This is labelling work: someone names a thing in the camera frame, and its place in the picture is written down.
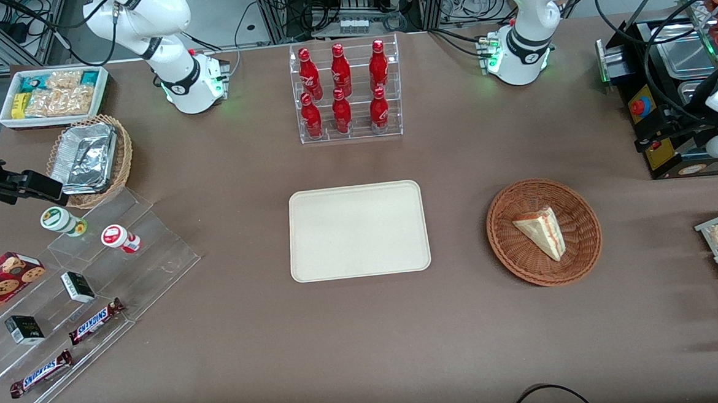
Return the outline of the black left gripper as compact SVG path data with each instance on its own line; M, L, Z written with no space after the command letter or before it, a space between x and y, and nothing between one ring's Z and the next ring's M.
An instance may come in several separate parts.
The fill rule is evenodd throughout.
M639 121L633 125L636 134L635 150L638 153L651 149L665 139L712 128L712 124L707 121L688 116L667 116L665 112L669 112L668 107L654 109L645 117L639 117Z

